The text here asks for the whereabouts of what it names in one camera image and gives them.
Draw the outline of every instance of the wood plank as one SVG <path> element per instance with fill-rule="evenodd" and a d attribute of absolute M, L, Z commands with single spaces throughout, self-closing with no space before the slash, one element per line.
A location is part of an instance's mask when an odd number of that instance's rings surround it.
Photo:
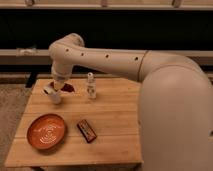
<path fill-rule="evenodd" d="M 67 123 L 69 137 L 82 137 L 77 128 L 77 123 L 86 119 L 98 136 L 116 136 L 116 135 L 138 135 L 136 112 L 63 112 L 57 113 Z M 27 135 L 27 129 L 32 121 L 43 114 L 25 115 L 17 129 L 16 138 L 24 138 Z"/>
<path fill-rule="evenodd" d="M 127 92 L 129 90 L 126 90 L 126 92 L 117 92 L 117 91 L 111 91 L 111 93 L 114 93 L 114 96 L 118 96 L 117 98 L 111 98 L 111 94 L 103 94 L 100 90 L 97 90 L 97 99 L 92 100 L 87 98 L 86 90 L 81 92 L 76 92 L 73 94 L 69 93 L 63 93 L 62 99 L 63 99 L 63 105 L 72 105 L 72 104 L 79 104 L 79 103 L 85 103 L 85 104 L 105 104 L 105 103 L 136 103 L 138 98 L 138 91 L 134 90 L 134 92 L 131 92 L 134 96 L 129 96 L 130 92 Z M 29 100 L 29 105 L 36 105 L 38 103 L 49 103 L 49 97 L 46 94 L 33 94 L 32 98 Z"/>
<path fill-rule="evenodd" d="M 100 136 L 92 144 L 87 144 L 83 137 L 68 137 L 60 145 L 41 154 L 33 149 L 26 139 L 16 138 L 5 166 L 127 164 L 142 161 L 139 139 L 135 135 Z"/>
<path fill-rule="evenodd" d="M 171 5 L 172 0 L 108 0 L 109 5 Z"/>
<path fill-rule="evenodd" d="M 53 81 L 52 79 L 37 80 L 37 84 L 35 85 L 35 88 L 33 89 L 32 94 L 34 93 L 40 94 L 41 91 L 43 90 L 43 87 L 52 81 Z M 71 78 L 68 81 L 68 83 L 74 86 L 76 93 L 86 92 L 86 79 Z M 120 93 L 120 91 L 127 92 L 127 90 L 128 92 L 129 91 L 137 92 L 139 90 L 140 83 L 129 81 L 123 78 L 111 78 L 110 81 L 108 78 L 99 78 L 99 79 L 96 79 L 96 86 L 97 86 L 97 91 L 107 91 L 107 94 L 113 94 L 116 91 Z"/>
<path fill-rule="evenodd" d="M 47 108 L 47 105 L 51 104 L 51 102 L 46 103 L 46 104 L 37 104 L 37 105 L 29 105 L 27 106 L 25 113 L 59 113 L 59 112 L 64 112 L 64 111 L 70 111 L 73 113 L 76 112 L 87 112 L 88 110 L 93 113 L 93 112 L 110 112 L 110 111 L 127 111 L 127 112 L 132 112 L 135 111 L 136 104 L 132 103 L 124 103 L 124 104 L 112 104 L 112 105 L 107 105 L 107 104 L 85 104 L 83 107 L 82 105 L 63 105 L 61 104 L 60 107 L 57 105 L 50 105 L 51 108 Z"/>
<path fill-rule="evenodd" d="M 38 4 L 100 4 L 100 0 L 40 0 Z"/>
<path fill-rule="evenodd" d="M 25 4 L 24 0 L 0 0 L 0 4 L 12 5 L 12 4 Z"/>
<path fill-rule="evenodd" d="M 212 6 L 213 1 L 212 0 L 183 0 L 182 4 L 183 4 L 183 6 L 184 5 Z"/>

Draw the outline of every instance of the small bottle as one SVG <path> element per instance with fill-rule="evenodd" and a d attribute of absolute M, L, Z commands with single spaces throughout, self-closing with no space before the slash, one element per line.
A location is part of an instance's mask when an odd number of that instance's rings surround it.
<path fill-rule="evenodd" d="M 95 84 L 95 78 L 92 72 L 89 72 L 87 74 L 87 93 L 88 93 L 89 99 L 96 98 L 96 84 Z"/>

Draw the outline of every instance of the black wall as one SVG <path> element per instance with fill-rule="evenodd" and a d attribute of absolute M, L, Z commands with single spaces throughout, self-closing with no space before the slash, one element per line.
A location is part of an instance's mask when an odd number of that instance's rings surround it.
<path fill-rule="evenodd" d="M 72 32 L 87 47 L 213 50 L 213 12 L 0 10 L 0 49 L 47 49 Z"/>

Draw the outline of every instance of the small cup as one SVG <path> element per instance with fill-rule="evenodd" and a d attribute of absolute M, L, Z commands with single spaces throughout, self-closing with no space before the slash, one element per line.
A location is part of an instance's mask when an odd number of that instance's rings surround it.
<path fill-rule="evenodd" d="M 60 104 L 61 103 L 61 92 L 60 92 L 60 90 L 56 91 L 50 85 L 46 85 L 46 86 L 44 86 L 44 92 L 47 94 L 47 96 L 50 98 L 50 100 L 53 102 L 53 104 Z"/>

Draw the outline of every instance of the wooden table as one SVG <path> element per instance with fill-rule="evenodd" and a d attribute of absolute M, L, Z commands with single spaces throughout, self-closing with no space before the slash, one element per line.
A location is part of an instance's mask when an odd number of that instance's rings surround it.
<path fill-rule="evenodd" d="M 6 167 L 62 166 L 141 163 L 137 124 L 139 84 L 120 78 L 96 79 L 97 98 L 88 99 L 85 79 L 71 79 L 76 92 L 62 93 L 63 102 L 54 105 L 43 86 L 51 80 L 36 82 L 5 161 Z M 62 116 L 68 133 L 58 148 L 38 152 L 26 139 L 27 129 L 46 113 Z M 87 144 L 76 124 L 86 119 L 98 138 Z"/>

